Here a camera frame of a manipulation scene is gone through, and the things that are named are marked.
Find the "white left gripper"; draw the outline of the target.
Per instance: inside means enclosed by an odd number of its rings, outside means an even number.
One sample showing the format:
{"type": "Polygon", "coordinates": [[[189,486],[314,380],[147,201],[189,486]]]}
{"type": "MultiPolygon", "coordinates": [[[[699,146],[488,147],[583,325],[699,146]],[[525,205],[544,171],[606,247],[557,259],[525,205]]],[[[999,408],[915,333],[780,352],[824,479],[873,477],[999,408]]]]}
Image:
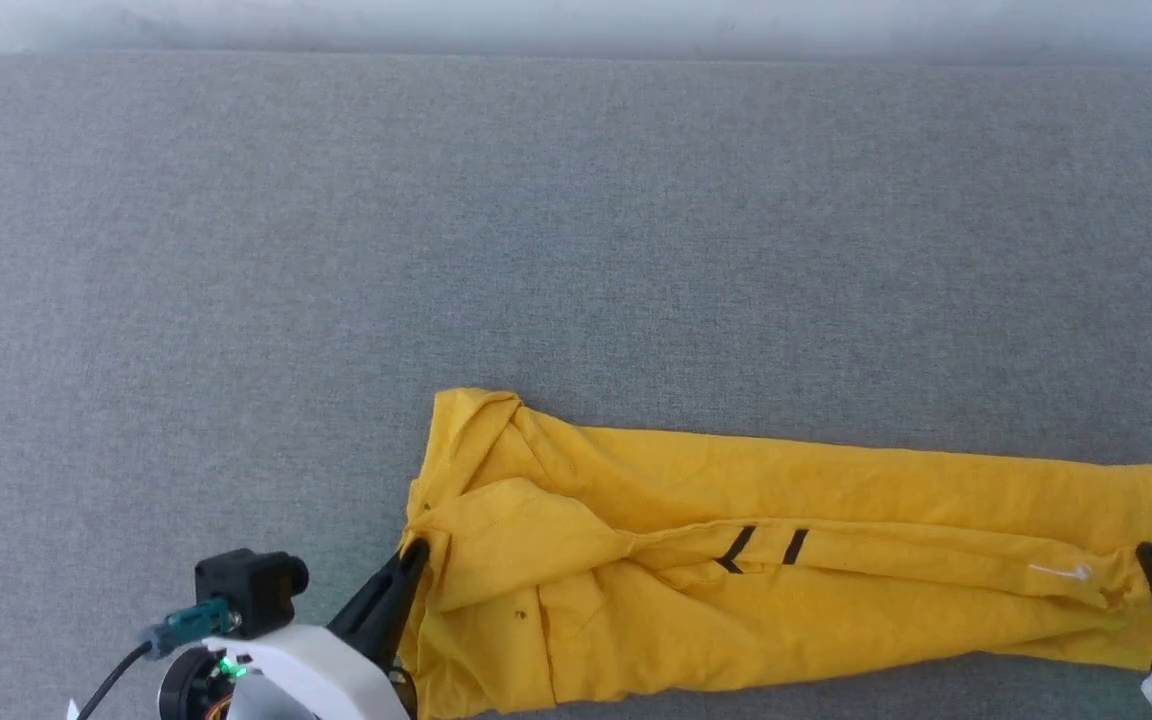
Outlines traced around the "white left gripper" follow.
{"type": "Polygon", "coordinates": [[[166,670],[157,717],[411,719],[411,689],[380,667],[396,666],[429,553],[425,539],[399,550],[326,629],[291,624],[255,641],[211,637],[188,647],[166,670]]]}

